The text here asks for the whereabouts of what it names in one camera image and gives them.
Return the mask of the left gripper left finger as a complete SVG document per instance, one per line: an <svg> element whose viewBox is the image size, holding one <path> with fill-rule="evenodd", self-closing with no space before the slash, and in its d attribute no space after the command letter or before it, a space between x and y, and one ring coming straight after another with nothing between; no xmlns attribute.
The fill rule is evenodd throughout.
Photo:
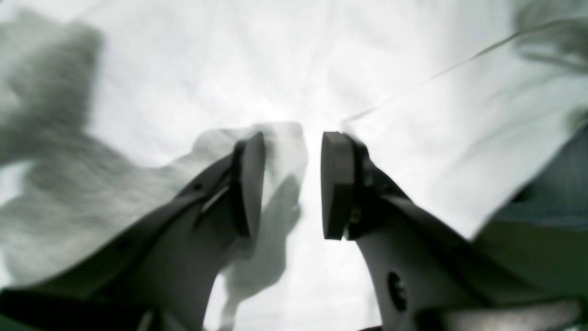
<svg viewBox="0 0 588 331"><path fill-rule="evenodd" d="M95 253L46 281L1 291L1 316L30 331L200 331L229 256L255 241L262 132Z"/></svg>

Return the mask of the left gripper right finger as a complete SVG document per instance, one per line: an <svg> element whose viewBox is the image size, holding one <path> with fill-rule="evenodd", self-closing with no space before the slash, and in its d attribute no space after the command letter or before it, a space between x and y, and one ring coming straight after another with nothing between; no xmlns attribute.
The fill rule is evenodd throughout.
<svg viewBox="0 0 588 331"><path fill-rule="evenodd" d="M356 243L380 312L376 331L585 331L587 303L515 276L424 211L365 144L324 132L325 239Z"/></svg>

